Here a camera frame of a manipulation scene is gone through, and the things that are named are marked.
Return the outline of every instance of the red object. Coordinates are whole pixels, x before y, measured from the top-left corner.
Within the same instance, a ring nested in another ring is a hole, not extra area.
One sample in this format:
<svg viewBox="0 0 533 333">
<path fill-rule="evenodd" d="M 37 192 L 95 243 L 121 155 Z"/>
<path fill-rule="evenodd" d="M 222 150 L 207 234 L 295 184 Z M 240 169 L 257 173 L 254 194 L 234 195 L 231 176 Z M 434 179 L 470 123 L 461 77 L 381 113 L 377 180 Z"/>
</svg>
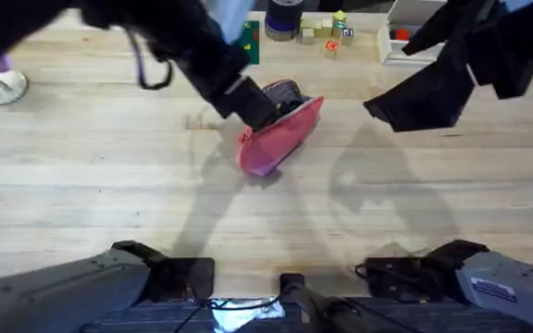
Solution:
<svg viewBox="0 0 533 333">
<path fill-rule="evenodd" d="M 238 164 L 242 170 L 266 176 L 312 133 L 324 97 L 312 98 L 287 117 L 259 132 L 246 128 L 240 137 Z"/>
<path fill-rule="evenodd" d="M 337 42 L 328 41 L 326 42 L 326 48 L 330 51 L 337 51 L 339 49 L 339 44 Z"/>
<path fill-rule="evenodd" d="M 396 39 L 398 41 L 408 41 L 410 32 L 407 29 L 400 28 L 396 31 Z"/>
</svg>

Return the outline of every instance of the wooden block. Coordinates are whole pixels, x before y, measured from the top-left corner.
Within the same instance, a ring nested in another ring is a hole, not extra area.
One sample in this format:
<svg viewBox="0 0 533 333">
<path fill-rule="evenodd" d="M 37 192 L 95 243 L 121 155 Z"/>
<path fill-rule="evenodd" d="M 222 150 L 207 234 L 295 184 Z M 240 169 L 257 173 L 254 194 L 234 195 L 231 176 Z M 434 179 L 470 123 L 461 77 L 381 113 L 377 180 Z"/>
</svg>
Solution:
<svg viewBox="0 0 533 333">
<path fill-rule="evenodd" d="M 330 18 L 324 18 L 322 19 L 322 29 L 320 32 L 320 37 L 330 37 L 330 34 L 332 34 L 332 19 Z"/>
<path fill-rule="evenodd" d="M 324 47 L 324 57 L 334 59 L 337 57 L 337 51 L 339 51 L 339 42 L 328 41 Z"/>
<path fill-rule="evenodd" d="M 343 12 L 342 10 L 339 10 L 338 12 L 332 14 L 332 24 L 336 22 L 342 22 L 344 24 L 347 24 L 347 13 Z"/>
<path fill-rule="evenodd" d="M 342 31 L 346 29 L 347 26 L 343 22 L 334 23 L 334 28 L 332 28 L 332 37 L 340 39 L 342 37 Z"/>
<path fill-rule="evenodd" d="M 341 44 L 351 45 L 353 43 L 353 37 L 355 36 L 355 30 L 353 28 L 345 28 L 342 30 Z"/>
<path fill-rule="evenodd" d="M 299 41 L 302 45 L 309 45 L 314 42 L 314 29 L 303 28 L 300 30 Z"/>
<path fill-rule="evenodd" d="M 302 18 L 302 23 L 300 23 L 300 29 L 303 28 L 314 28 L 314 22 L 309 18 Z"/>
<path fill-rule="evenodd" d="M 322 37 L 322 22 L 314 22 L 314 36 Z"/>
</svg>

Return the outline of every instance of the label sticker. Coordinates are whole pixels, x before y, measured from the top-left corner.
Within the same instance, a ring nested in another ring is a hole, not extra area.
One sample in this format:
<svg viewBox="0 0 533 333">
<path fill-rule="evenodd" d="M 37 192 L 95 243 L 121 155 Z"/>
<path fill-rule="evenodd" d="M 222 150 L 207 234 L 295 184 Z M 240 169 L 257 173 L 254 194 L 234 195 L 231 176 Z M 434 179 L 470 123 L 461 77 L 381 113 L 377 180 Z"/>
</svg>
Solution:
<svg viewBox="0 0 533 333">
<path fill-rule="evenodd" d="M 471 277 L 470 282 L 472 282 L 472 288 L 474 288 L 474 290 L 478 292 L 494 296 L 509 302 L 517 302 L 515 291 L 511 287 L 477 277 Z"/>
</svg>

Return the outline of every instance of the light wood plank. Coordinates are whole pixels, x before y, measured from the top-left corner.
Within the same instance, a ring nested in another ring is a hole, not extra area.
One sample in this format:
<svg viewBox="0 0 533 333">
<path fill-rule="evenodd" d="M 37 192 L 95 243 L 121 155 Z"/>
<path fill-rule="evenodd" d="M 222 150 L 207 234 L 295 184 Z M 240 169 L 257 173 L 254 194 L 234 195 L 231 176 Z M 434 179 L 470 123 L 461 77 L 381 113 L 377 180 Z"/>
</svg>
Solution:
<svg viewBox="0 0 533 333">
<path fill-rule="evenodd" d="M 0 275 L 125 239 L 214 257 L 216 296 L 274 294 L 284 271 L 327 294 L 362 293 L 351 267 L 389 244 L 464 238 L 533 263 L 533 82 L 511 101 L 478 88 L 454 129 L 393 133 L 362 107 L 416 72 L 378 64 L 383 19 L 351 14 L 353 46 L 335 61 L 323 41 L 261 36 L 247 74 L 326 97 L 310 140 L 268 179 L 236 167 L 242 124 L 218 118 L 180 73 L 164 91 L 139 90 L 120 31 L 68 12 L 32 35 L 12 53 L 31 90 L 0 107 Z"/>
</svg>

